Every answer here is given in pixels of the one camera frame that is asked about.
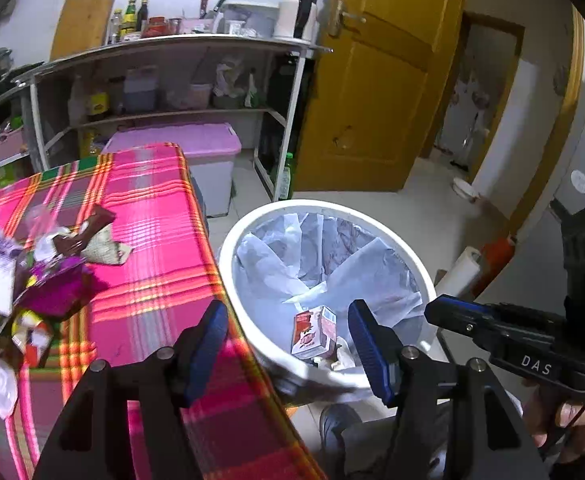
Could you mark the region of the person's right hand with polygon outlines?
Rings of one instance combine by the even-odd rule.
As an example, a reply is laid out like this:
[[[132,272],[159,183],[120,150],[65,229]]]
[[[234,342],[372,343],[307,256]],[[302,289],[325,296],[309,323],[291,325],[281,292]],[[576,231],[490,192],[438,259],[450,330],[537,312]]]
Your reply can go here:
[[[524,422],[539,448],[547,440],[550,409],[544,404],[540,388],[536,388],[524,408]],[[567,430],[567,440],[559,453],[558,463],[568,464],[585,455],[585,404],[563,403],[553,415],[554,425]]]

